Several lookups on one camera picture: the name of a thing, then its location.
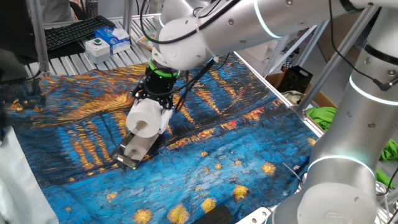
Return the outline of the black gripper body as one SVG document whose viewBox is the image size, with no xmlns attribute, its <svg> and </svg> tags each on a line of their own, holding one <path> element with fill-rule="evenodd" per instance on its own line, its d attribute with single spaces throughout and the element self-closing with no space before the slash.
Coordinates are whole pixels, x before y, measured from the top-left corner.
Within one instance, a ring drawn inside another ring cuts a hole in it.
<svg viewBox="0 0 398 224">
<path fill-rule="evenodd" d="M 146 70 L 143 81 L 143 90 L 150 98 L 164 98 L 171 95 L 174 90 L 177 77 L 167 73 L 159 75 L 157 70 Z"/>
</svg>

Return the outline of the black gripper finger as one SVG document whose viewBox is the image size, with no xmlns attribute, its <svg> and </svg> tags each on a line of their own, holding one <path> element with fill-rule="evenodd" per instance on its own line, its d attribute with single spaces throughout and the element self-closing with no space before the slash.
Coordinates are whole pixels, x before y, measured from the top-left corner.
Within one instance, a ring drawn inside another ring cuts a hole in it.
<svg viewBox="0 0 398 224">
<path fill-rule="evenodd" d="M 138 84 L 138 86 L 136 86 L 135 89 L 130 91 L 130 95 L 135 101 L 145 99 L 146 91 L 144 89 L 143 84 Z"/>
<path fill-rule="evenodd" d="M 163 109 L 172 109 L 174 107 L 173 95 L 159 96 L 158 102 Z"/>
</svg>

